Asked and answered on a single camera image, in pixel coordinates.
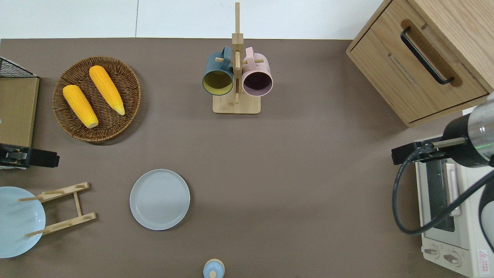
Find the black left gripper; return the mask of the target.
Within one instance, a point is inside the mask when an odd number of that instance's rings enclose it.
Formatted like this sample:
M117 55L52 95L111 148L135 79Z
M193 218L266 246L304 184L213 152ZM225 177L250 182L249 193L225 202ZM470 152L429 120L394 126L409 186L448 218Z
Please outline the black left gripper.
M0 165L2 169L27 169L30 166L55 168L58 167L59 160L60 156L51 151L0 144Z

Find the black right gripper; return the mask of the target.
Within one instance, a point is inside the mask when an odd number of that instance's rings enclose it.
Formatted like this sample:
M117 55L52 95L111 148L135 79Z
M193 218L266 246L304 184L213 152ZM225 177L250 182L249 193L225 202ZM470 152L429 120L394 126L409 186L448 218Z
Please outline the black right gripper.
M433 148L430 141L414 141L391 150L391 158L394 165L402 165L405 160L418 150L418 153L411 159L411 162L427 163L444 159L444 153L437 148Z

